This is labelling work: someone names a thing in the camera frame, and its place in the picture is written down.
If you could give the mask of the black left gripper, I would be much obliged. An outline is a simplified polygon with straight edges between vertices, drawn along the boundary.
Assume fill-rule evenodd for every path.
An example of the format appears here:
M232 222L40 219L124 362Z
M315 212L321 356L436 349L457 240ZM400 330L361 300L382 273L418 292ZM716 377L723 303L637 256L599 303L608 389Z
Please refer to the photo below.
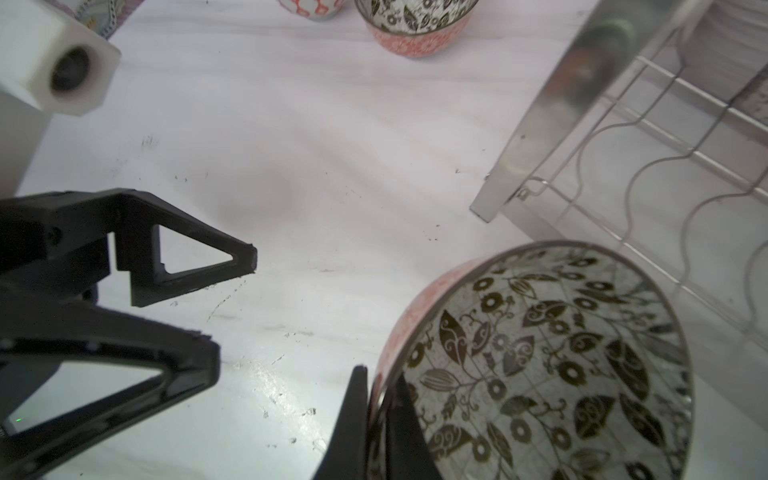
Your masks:
M39 479L219 379L220 347L210 336L93 305L111 273L113 231L134 307L257 269L255 246L148 192L2 200L4 479Z

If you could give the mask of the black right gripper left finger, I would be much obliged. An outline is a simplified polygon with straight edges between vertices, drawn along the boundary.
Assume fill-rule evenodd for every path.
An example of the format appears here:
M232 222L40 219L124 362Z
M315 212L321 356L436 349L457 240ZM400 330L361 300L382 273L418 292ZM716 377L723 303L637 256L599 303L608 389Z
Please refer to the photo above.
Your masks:
M314 480L360 480L366 475L368 369L352 369L336 424Z

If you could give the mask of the blue pattern bowl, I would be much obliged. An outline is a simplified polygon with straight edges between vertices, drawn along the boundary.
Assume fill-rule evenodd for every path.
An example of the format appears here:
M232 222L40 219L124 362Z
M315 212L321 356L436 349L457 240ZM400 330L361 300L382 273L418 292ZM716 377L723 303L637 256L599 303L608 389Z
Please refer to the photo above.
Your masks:
M278 0L289 13L312 21L333 18L345 5L345 0Z

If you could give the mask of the two-tier steel dish rack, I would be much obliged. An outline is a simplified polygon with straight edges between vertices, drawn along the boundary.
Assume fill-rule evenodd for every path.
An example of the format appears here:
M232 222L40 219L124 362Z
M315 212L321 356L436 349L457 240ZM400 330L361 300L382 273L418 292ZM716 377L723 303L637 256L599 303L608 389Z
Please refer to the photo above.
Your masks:
M767 422L767 65L730 101L682 78L714 1L601 1L522 116L471 210L645 269L697 374Z

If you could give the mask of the green leaf pattern bowl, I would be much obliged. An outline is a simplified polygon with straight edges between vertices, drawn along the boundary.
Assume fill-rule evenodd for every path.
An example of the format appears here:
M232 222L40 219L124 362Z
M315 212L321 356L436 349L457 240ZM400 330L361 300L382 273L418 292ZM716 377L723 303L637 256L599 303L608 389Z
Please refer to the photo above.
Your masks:
M692 366L668 299L599 245L548 241L424 288L379 358L368 474L386 479L395 387L444 479L680 479Z

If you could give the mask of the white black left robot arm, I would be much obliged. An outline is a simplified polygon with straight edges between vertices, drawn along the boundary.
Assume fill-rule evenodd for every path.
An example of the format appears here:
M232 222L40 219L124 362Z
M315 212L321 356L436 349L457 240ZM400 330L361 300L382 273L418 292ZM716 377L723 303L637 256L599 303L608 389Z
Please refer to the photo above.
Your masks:
M135 189L18 196L50 117L1 98L1 475L39 479L96 444L211 387L209 336L105 309L113 270L146 307L253 274L257 249ZM25 431L11 414L66 362L153 376Z

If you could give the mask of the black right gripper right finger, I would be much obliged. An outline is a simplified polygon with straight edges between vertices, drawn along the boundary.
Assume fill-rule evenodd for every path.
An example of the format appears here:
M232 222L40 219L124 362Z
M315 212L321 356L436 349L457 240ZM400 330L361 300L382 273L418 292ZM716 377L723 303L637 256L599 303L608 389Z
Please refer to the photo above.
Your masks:
M408 384L401 375L386 409L385 473L390 480L442 480L424 439Z

